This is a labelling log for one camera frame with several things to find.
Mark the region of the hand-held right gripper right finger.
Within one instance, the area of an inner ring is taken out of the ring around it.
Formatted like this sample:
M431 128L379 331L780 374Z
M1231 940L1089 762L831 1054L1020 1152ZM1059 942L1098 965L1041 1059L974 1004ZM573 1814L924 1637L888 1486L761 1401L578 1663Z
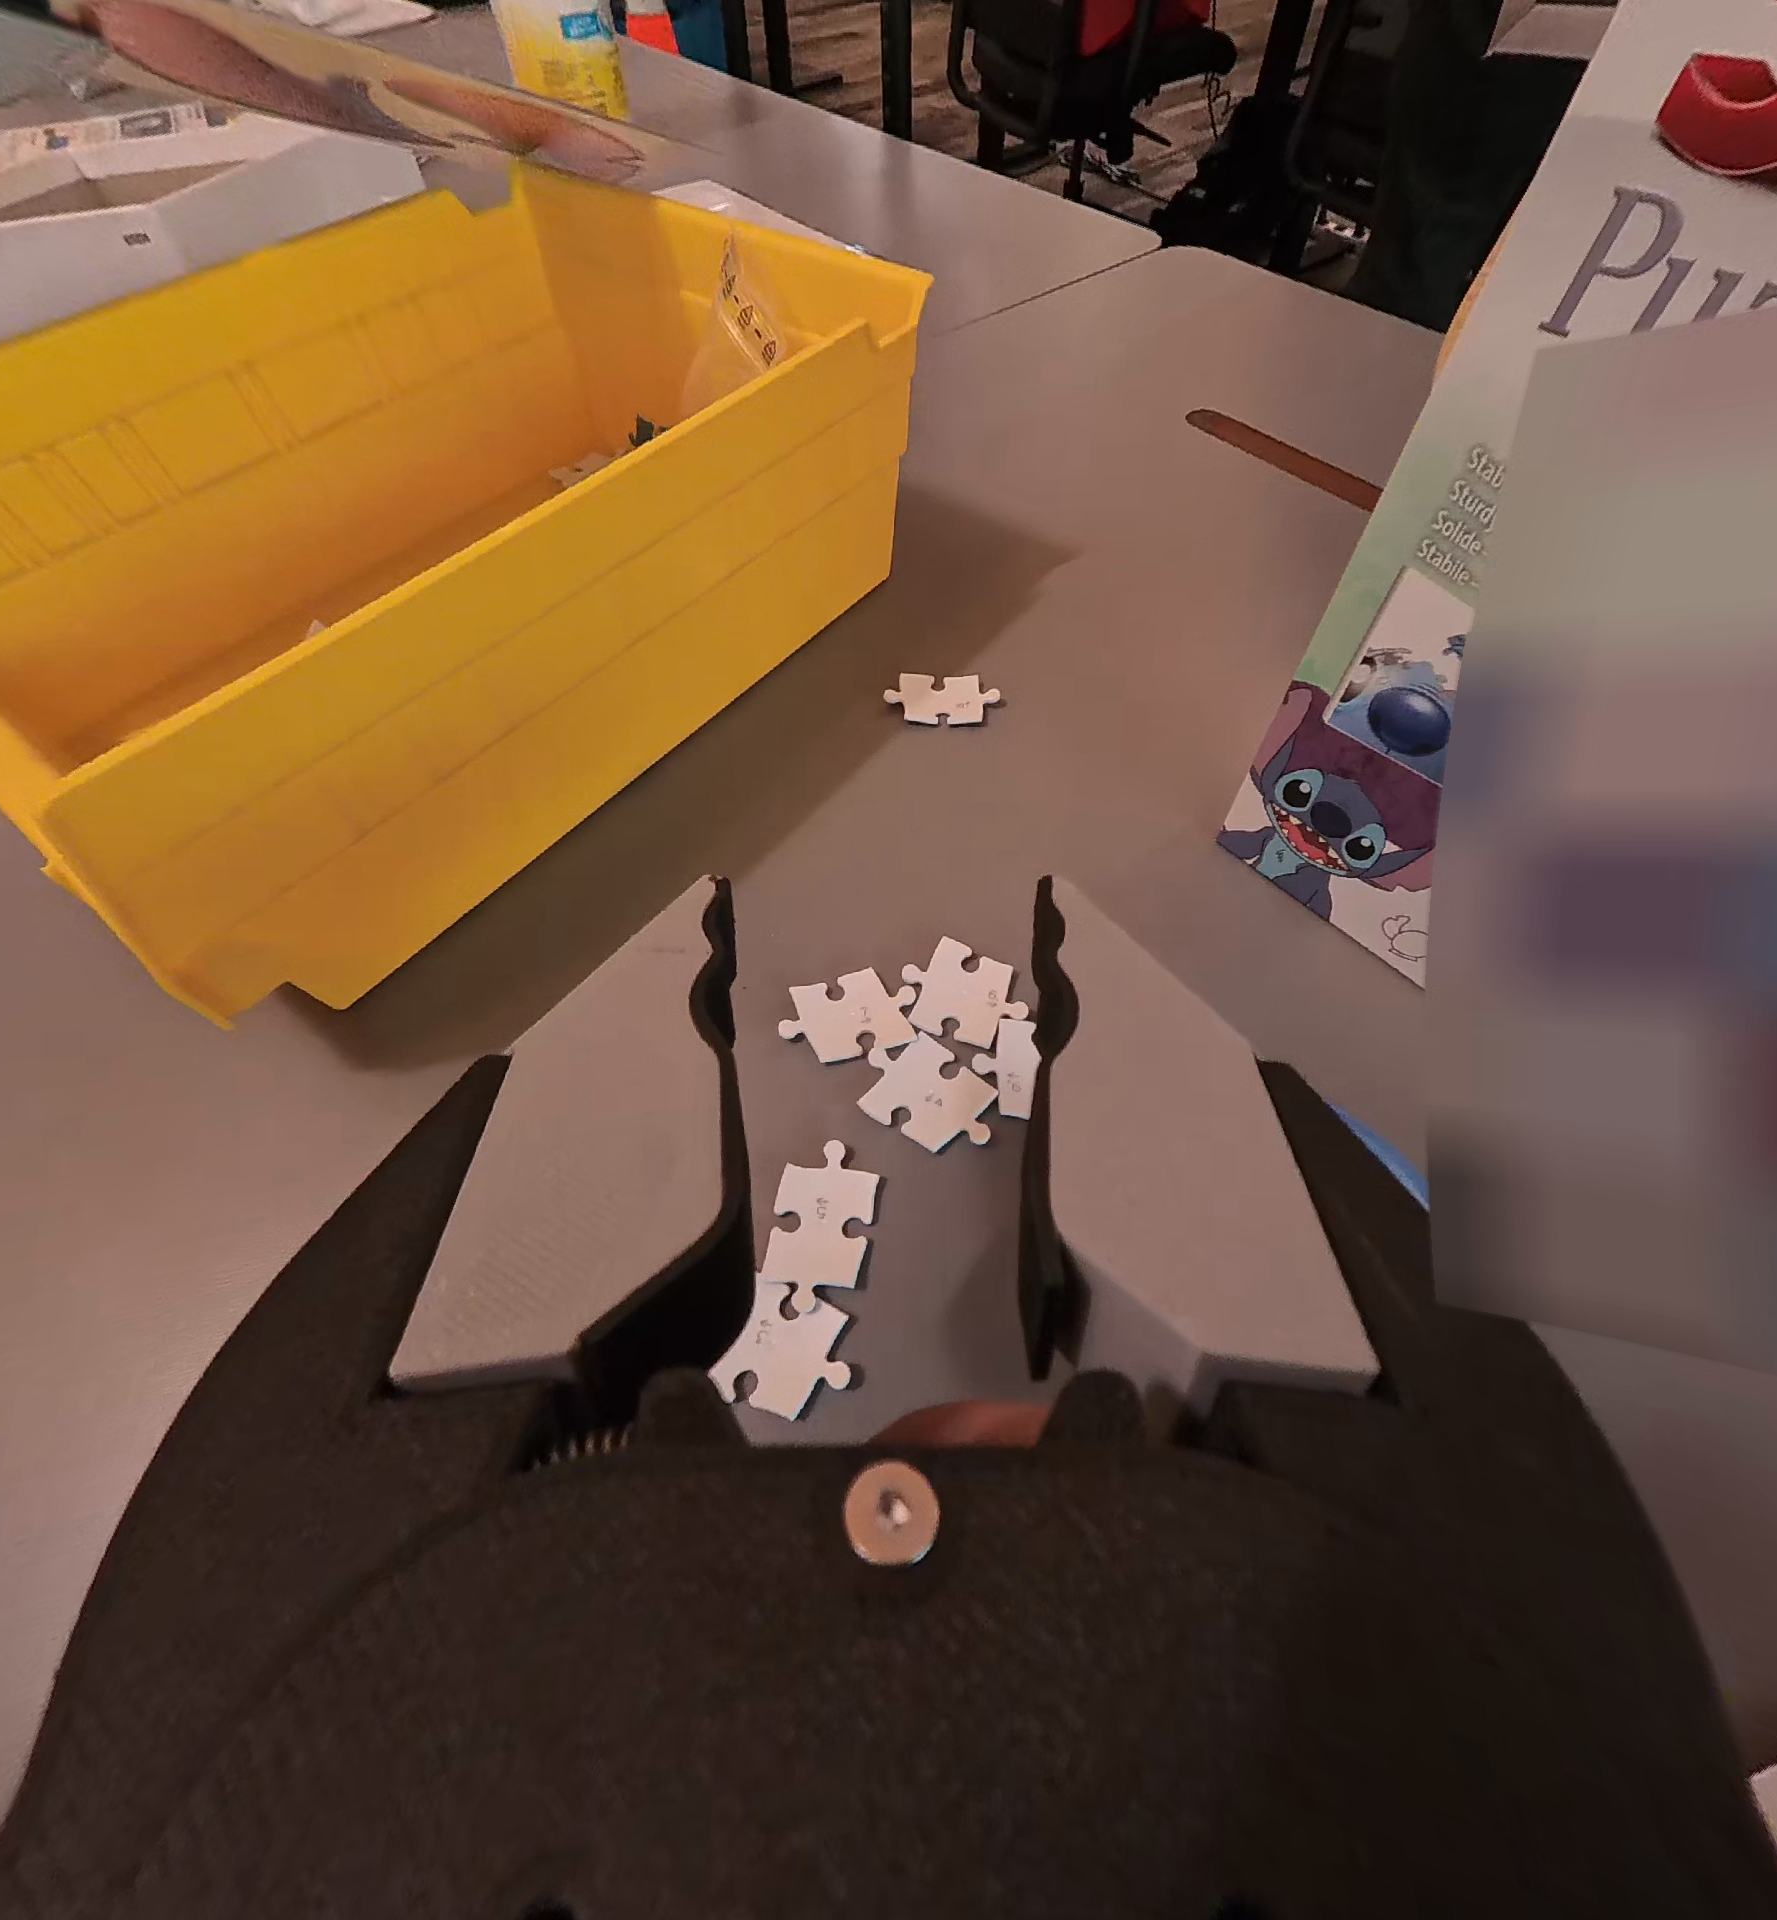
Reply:
M1367 1389L1374 1348L1246 1041L1065 876L1038 882L1030 970L1030 1379Z

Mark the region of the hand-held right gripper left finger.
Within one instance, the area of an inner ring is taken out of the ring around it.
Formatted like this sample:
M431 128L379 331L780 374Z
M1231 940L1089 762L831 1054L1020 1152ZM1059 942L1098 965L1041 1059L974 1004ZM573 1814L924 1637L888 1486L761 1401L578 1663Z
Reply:
M733 917L700 876L507 1048L397 1389L637 1389L711 1366L751 1309Z

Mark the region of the puzzle piece cluster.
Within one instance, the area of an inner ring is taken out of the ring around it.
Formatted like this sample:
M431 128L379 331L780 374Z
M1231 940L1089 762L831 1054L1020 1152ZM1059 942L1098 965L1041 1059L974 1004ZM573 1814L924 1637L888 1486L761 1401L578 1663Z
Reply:
M845 1300L867 1283L886 1176L864 1157L891 1140L924 1157L986 1147L997 1119L1028 1114L1034 1027L1016 970L942 935L930 957L886 979L873 966L793 983L780 1045L826 1074L864 1073L845 1132L782 1160L755 1235L755 1304L711 1368L717 1397L780 1422L852 1386Z

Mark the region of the yellow plastic bin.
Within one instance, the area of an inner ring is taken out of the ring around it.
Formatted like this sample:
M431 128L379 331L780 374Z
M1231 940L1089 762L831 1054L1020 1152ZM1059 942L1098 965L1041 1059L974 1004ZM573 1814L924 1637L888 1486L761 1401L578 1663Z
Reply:
M753 224L826 338L682 421L737 224L531 170L0 344L0 815L168 996L350 1007L886 581L933 280Z

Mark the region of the cartoon printed puzzle box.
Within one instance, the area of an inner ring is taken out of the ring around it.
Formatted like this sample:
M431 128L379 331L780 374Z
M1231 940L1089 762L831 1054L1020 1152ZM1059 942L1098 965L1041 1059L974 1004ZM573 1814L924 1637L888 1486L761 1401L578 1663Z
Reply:
M1536 354L1770 308L1777 4L1612 6L1221 848L1420 990L1456 684Z

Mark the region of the clear plastic bag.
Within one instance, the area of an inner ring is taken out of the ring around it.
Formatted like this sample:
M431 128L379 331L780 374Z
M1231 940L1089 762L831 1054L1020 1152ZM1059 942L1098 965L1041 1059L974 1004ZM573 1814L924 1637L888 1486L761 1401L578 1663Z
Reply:
M740 222L722 242L707 316L684 376L682 421L729 399L826 338L826 331L801 321L797 302L783 298L783 289L746 250L751 233L751 224Z

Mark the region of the black office chair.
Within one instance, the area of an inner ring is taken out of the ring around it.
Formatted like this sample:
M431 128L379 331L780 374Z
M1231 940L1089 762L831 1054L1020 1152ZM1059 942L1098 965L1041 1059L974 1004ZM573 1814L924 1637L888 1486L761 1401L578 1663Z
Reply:
M1164 88L1218 82L1236 42L1210 2L955 2L946 81L976 120L979 168L1063 156L1063 196L1080 202L1090 148L1134 155L1136 115Z

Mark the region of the wipes canister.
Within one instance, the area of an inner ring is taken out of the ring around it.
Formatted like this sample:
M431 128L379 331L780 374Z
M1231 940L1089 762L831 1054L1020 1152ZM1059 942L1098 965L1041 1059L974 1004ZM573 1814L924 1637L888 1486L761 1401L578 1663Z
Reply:
M628 97L609 2L487 4L512 85L623 125Z

